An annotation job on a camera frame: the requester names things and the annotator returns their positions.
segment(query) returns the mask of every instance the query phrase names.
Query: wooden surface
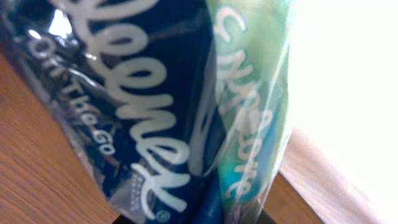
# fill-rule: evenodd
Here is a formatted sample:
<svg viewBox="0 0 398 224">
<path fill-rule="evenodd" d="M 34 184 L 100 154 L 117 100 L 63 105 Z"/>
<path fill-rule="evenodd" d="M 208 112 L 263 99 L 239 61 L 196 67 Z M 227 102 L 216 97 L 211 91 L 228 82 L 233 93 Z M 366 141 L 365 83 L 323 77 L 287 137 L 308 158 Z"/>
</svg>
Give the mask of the wooden surface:
<svg viewBox="0 0 398 224">
<path fill-rule="evenodd" d="M 292 133 L 280 171 L 324 222 L 380 223 L 366 196 L 300 131 Z"/>
<path fill-rule="evenodd" d="M 266 203 L 277 223 L 321 223 L 278 175 Z M 111 223 L 104 201 L 51 114 L 0 54 L 0 223 Z"/>
</svg>

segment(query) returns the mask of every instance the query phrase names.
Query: kleenex logo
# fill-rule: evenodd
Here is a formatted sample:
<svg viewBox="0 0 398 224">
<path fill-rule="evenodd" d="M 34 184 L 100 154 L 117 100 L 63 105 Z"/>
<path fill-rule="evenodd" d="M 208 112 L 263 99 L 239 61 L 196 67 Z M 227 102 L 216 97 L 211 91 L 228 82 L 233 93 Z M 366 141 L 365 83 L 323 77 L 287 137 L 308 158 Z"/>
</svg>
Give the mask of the kleenex logo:
<svg viewBox="0 0 398 224">
<path fill-rule="evenodd" d="M 171 195 L 165 189 L 182 187 L 189 183 L 190 174 L 180 174 L 168 170 L 159 163 L 151 153 L 154 152 L 173 165 L 187 162 L 188 145 L 178 139 L 168 137 L 148 137 L 144 135 L 167 130 L 175 126 L 176 117 L 173 113 L 162 110 L 173 104 L 170 94 L 134 95 L 123 88 L 147 89 L 160 85 L 167 78 L 165 65 L 152 57 L 135 57 L 123 61 L 113 68 L 107 67 L 101 54 L 113 56 L 134 55 L 143 51 L 148 44 L 146 32 L 139 26 L 130 23 L 113 24 L 99 30 L 95 34 L 90 31 L 89 22 L 114 21 L 143 13 L 154 7 L 159 0 L 124 1 L 119 4 L 101 6 L 106 0 L 49 0 L 54 6 L 68 13 L 73 20 L 74 31 L 87 45 L 87 53 L 91 55 L 88 63 L 91 68 L 103 78 L 104 87 L 110 96 L 123 102 L 116 110 L 120 119 L 142 120 L 129 130 L 130 136 L 137 142 L 138 153 L 146 159 L 153 170 L 152 175 L 141 164 L 133 163 L 131 168 L 140 173 L 145 181 L 141 188 L 141 205 L 146 217 L 155 220 L 155 215 L 147 202 L 149 192 L 164 204 L 178 212 L 183 212 L 186 201 Z M 144 77 L 135 77 L 137 72 L 148 72 Z"/>
</svg>

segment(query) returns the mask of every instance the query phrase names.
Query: wooden table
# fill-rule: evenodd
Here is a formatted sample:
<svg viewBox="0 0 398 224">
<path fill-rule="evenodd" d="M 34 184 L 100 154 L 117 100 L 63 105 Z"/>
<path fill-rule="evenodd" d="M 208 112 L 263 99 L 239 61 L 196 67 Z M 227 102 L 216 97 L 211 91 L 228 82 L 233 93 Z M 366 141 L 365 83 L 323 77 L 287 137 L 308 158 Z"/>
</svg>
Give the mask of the wooden table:
<svg viewBox="0 0 398 224">
<path fill-rule="evenodd" d="M 321 223 L 278 175 L 265 205 L 277 223 Z M 60 127 L 0 54 L 0 223 L 112 223 Z"/>
</svg>

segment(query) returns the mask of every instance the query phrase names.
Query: white wall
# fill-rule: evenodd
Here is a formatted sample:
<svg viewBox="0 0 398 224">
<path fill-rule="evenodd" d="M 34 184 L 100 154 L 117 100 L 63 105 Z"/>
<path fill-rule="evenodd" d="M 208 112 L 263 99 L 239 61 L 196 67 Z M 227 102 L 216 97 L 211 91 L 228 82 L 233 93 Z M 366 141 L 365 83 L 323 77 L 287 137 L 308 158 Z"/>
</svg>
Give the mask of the white wall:
<svg viewBox="0 0 398 224">
<path fill-rule="evenodd" d="M 296 127 L 381 222 L 397 223 L 398 1 L 298 1 L 290 56 Z"/>
</svg>

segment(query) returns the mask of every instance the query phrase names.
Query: plastic packaging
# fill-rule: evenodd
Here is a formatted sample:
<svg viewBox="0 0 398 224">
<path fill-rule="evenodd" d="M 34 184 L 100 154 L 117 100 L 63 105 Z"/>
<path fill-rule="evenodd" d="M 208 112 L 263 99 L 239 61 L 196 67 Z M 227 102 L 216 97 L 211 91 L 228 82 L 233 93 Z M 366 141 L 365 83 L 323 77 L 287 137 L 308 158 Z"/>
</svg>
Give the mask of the plastic packaging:
<svg viewBox="0 0 398 224">
<path fill-rule="evenodd" d="M 0 6 L 3 52 L 123 215 L 256 222 L 290 134 L 290 2 Z"/>
</svg>

